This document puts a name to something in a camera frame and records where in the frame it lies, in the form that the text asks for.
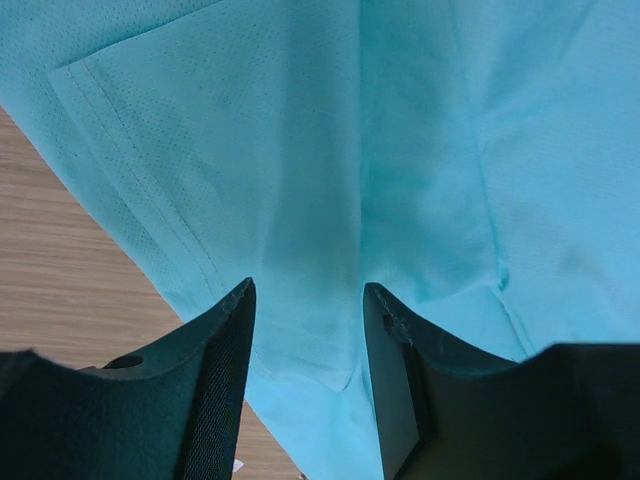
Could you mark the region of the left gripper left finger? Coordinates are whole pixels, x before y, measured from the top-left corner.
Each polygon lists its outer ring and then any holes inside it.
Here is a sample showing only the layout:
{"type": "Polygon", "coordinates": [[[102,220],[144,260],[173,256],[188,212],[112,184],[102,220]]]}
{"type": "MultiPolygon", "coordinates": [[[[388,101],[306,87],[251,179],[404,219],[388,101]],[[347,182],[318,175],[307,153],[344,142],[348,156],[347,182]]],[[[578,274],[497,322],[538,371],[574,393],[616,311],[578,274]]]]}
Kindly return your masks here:
{"type": "Polygon", "coordinates": [[[2,477],[230,478],[255,310],[245,279],[199,317],[101,368],[3,352],[2,477]]]}

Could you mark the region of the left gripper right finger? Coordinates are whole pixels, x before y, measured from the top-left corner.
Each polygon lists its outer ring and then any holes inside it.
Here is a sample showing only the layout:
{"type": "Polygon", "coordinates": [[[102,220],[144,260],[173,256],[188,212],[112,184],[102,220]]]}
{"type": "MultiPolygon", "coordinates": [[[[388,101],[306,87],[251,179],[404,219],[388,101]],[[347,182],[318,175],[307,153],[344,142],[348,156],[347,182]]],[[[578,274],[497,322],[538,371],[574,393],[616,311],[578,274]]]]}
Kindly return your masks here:
{"type": "Polygon", "coordinates": [[[555,344],[514,362],[378,283],[364,330],[387,479],[635,479],[639,348],[555,344]]]}

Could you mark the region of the teal t shirt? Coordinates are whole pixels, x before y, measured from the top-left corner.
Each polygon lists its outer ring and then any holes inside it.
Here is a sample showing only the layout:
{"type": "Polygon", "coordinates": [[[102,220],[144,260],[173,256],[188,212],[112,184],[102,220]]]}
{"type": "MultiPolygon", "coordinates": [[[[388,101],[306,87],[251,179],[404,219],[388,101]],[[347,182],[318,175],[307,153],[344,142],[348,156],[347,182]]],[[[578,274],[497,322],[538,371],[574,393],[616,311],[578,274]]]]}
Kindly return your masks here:
{"type": "Polygon", "coordinates": [[[639,339],[635,1],[5,1],[1,104],[184,320],[252,277],[250,406],[379,479],[379,282],[510,360],[639,339]]]}

